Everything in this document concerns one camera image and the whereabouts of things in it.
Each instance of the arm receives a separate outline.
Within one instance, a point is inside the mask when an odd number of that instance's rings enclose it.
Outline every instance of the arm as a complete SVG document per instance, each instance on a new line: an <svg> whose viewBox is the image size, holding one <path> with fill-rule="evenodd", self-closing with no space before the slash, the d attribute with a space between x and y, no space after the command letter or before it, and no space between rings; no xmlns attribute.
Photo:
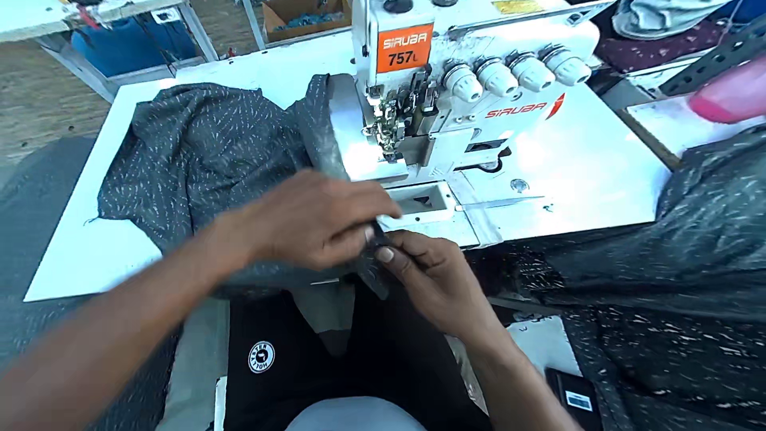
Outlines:
<svg viewBox="0 0 766 431"><path fill-rule="evenodd" d="M380 248L376 258L404 284L426 319L466 345L493 428L579 430L500 324L457 244L406 231L389 238L396 248Z"/></svg>
<svg viewBox="0 0 766 431"><path fill-rule="evenodd" d="M377 183L303 171L218 216L160 262L78 310L0 378L0 429L83 429L217 283L249 262L328 268L354 258L380 214L401 214Z"/></svg>

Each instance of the orange label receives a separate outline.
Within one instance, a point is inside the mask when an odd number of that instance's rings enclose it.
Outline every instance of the orange label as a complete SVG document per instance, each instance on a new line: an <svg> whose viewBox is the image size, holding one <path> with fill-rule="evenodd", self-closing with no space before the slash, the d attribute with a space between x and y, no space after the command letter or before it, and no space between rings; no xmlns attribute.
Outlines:
<svg viewBox="0 0 766 431"><path fill-rule="evenodd" d="M378 73L425 66L433 32L431 23L378 33Z"/></svg>

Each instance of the blue container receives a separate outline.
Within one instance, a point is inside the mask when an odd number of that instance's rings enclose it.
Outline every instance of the blue container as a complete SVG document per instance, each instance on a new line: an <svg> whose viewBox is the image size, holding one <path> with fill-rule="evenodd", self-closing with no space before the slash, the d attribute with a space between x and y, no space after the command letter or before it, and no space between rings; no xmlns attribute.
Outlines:
<svg viewBox="0 0 766 431"><path fill-rule="evenodd" d="M178 60L196 57L195 44L182 22L157 24L153 19L142 20L153 40L136 19L142 18L112 21L113 30L83 27L81 31L87 37L74 32L72 47L107 77L167 64L158 47Z"/></svg>

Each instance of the cardboard box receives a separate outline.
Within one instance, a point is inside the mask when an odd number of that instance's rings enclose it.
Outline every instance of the cardboard box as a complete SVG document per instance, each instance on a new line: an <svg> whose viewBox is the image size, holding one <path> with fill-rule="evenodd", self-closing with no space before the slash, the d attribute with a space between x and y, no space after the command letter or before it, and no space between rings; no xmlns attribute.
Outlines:
<svg viewBox="0 0 766 431"><path fill-rule="evenodd" d="M351 25L351 5L349 2L350 0L267 0L263 3L264 30L267 42L283 41L319 31L349 26ZM302 14L321 15L333 12L343 12L343 19L274 30Z"/></svg>

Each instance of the siruba logo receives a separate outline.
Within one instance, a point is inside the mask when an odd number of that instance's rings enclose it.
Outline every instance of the siruba logo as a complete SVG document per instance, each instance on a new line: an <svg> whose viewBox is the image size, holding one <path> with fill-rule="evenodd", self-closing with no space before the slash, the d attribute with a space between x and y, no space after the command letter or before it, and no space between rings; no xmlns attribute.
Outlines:
<svg viewBox="0 0 766 431"><path fill-rule="evenodd" d="M428 40L428 33L415 33L406 37L390 38L383 41L383 49L396 48L399 46L414 45Z"/></svg>
<svg viewBox="0 0 766 431"><path fill-rule="evenodd" d="M513 115L513 114L520 114L522 112L529 112L533 110L542 109L544 107L548 106L547 102L541 103L541 104L531 104L531 105L524 105L522 107L510 107L506 109L495 109L491 110L490 112L486 113L486 117L484 118L492 118L492 117L500 117L502 115Z"/></svg>

